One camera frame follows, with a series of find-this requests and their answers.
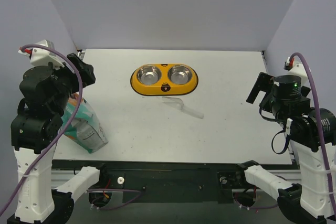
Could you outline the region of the green pet food bag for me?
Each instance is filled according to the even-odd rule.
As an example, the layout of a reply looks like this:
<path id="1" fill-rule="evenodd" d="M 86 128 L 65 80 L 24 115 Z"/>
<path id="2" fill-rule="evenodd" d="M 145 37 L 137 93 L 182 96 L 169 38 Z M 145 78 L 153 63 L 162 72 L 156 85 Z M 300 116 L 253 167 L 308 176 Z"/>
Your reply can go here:
<path id="1" fill-rule="evenodd" d="M 63 126 L 70 119 L 78 103 L 79 109 L 64 135 L 88 153 L 94 153 L 107 145 L 108 140 L 95 111 L 84 98 L 79 98 L 78 93 L 72 94 L 68 100 L 62 116 Z"/>

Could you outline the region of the clear plastic scoop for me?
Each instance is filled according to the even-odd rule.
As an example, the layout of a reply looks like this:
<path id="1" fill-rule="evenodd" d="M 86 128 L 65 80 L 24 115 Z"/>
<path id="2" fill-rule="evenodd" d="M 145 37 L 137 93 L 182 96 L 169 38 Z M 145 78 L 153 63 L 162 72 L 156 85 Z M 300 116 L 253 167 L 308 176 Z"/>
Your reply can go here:
<path id="1" fill-rule="evenodd" d="M 188 106 L 186 106 L 182 99 L 174 97 L 161 97 L 164 104 L 181 111 L 182 113 L 188 114 L 192 117 L 203 119 L 204 114 L 202 112 L 196 111 Z"/>

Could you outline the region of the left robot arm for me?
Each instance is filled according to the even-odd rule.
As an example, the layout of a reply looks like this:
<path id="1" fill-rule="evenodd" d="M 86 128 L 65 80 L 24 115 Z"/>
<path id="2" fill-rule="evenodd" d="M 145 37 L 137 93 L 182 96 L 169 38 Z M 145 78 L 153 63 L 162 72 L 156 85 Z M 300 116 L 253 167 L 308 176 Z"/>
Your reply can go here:
<path id="1" fill-rule="evenodd" d="M 62 186 L 51 187 L 54 139 L 61 135 L 66 104 L 72 94 L 96 80 L 93 66 L 74 54 L 67 58 L 77 72 L 48 63 L 27 70 L 19 85 L 24 97 L 10 127 L 18 167 L 14 192 L 18 205 L 8 223 L 66 223 L 81 195 L 108 182 L 102 166 L 85 166 Z"/>

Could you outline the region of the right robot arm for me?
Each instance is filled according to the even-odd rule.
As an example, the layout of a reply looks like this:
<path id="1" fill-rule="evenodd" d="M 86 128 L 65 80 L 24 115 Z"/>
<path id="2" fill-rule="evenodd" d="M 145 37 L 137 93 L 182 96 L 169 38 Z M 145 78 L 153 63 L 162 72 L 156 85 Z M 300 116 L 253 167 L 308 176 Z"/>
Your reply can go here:
<path id="1" fill-rule="evenodd" d="M 294 223 L 327 223 L 335 220 L 328 175 L 335 180 L 335 115 L 311 106 L 310 88 L 296 75 L 273 77 L 261 72 L 247 98 L 254 103 L 264 92 L 259 110 L 273 114 L 266 118 L 282 126 L 284 148 L 297 151 L 301 182 L 291 183 L 268 172 L 256 161 L 237 166 L 235 182 L 241 187 L 256 186 L 277 201 L 282 214 Z"/>

